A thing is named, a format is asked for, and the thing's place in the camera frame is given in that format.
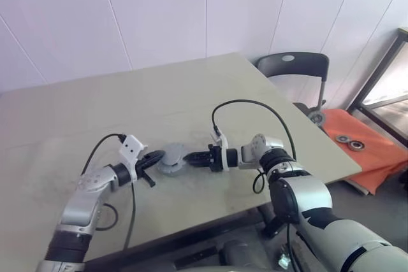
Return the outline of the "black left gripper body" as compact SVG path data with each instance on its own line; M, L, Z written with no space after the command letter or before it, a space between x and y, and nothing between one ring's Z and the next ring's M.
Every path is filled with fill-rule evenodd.
M152 167L156 163L156 158L153 153L144 155L135 166L136 174L139 180L143 179L147 182L150 188L153 188L156 183L151 179L151 177L146 173L146 170Z

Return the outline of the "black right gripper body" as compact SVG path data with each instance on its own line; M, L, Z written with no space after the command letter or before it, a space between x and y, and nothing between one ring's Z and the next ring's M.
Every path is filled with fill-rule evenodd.
M222 149L217 145L209 145L208 167L212 172L222 172Z

